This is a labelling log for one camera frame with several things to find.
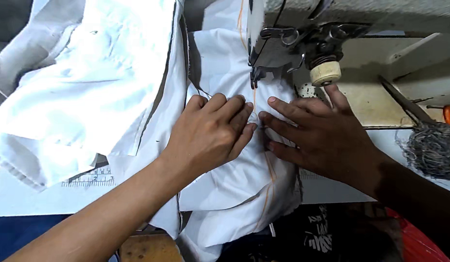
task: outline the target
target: white garment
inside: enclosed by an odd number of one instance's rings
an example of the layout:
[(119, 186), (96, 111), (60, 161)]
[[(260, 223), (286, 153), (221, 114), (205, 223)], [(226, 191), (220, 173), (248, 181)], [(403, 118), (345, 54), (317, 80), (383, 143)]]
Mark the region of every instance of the white garment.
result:
[[(111, 172), (117, 174), (121, 183), (154, 161), (167, 146), (171, 129), (181, 115), (186, 97), (186, 69), (183, 52), (183, 39), (180, 29), (182, 1), (177, 1), (174, 33), (170, 51), (168, 72), (163, 89), (160, 90), (157, 108), (142, 134), (136, 156), (107, 156)], [(176, 238), (180, 230), (180, 217), (177, 197), (170, 199), (149, 222), (162, 228)]]
[[(0, 91), (9, 95), (0, 106), (0, 166), (42, 190), (92, 169), (97, 153), (135, 155), (174, 8), (174, 0), (50, 0), (0, 53)], [(18, 74), (42, 66), (13, 92)]]
[[(229, 1), (219, 0), (209, 8), (219, 10), (215, 4), (220, 6), (224, 2), (236, 7), (241, 1), (230, 4)], [(224, 19), (223, 13), (216, 17)], [(206, 17), (204, 20), (210, 21), (211, 18)], [(249, 121), (259, 125), (238, 158), (203, 174), (181, 191), (180, 210), (193, 212), (180, 239), (194, 250), (192, 253), (197, 254), (195, 259), (199, 261), (216, 260), (219, 256), (216, 250), (221, 244), (264, 229), (301, 203), (300, 185), (296, 179), (297, 167), (265, 151), (263, 137), (268, 136), (289, 146), (294, 144), (269, 129), (264, 130), (257, 119), (257, 113), (265, 110), (287, 121), (267, 104), (267, 99), (276, 96), (290, 102), (295, 98), (294, 89), (280, 78), (281, 69), (268, 73), (266, 78), (257, 83), (255, 91), (251, 89), (251, 68), (247, 64), (243, 34), (244, 30), (214, 28), (189, 35), (190, 45), (197, 47), (198, 51), (198, 54), (194, 54), (194, 50), (191, 50), (191, 59), (201, 59), (200, 79), (195, 79), (196, 75), (191, 76), (199, 85), (200, 90), (196, 93), (212, 96), (220, 92), (228, 98), (244, 95), (246, 101), (254, 103), (255, 107)], [(190, 85), (188, 98), (194, 93)]]

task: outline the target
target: wooden surface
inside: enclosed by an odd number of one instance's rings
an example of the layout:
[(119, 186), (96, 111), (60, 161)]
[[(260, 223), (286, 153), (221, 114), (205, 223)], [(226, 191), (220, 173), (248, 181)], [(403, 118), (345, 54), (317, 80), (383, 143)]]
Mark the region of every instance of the wooden surface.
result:
[(120, 248), (121, 262), (182, 262), (175, 241), (167, 234), (130, 236)]

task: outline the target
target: metal bracket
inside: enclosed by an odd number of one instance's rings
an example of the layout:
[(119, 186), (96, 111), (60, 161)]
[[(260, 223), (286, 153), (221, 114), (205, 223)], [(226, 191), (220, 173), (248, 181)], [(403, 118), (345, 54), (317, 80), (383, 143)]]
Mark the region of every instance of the metal bracket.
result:
[(260, 37), (264, 40), (280, 38), (284, 46), (290, 46), (298, 40), (299, 32), (294, 27), (266, 27), (260, 31)]

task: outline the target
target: sewing machine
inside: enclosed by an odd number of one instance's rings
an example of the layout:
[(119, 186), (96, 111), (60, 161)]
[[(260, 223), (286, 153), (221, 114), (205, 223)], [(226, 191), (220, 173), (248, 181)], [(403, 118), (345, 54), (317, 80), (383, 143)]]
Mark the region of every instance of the sewing machine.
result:
[[(450, 33), (450, 0), (250, 0), (251, 87), (266, 68), (284, 65), (287, 72), (310, 70), (315, 87), (337, 82), (342, 44), (382, 30)], [(426, 65), (439, 62), (434, 56)]]

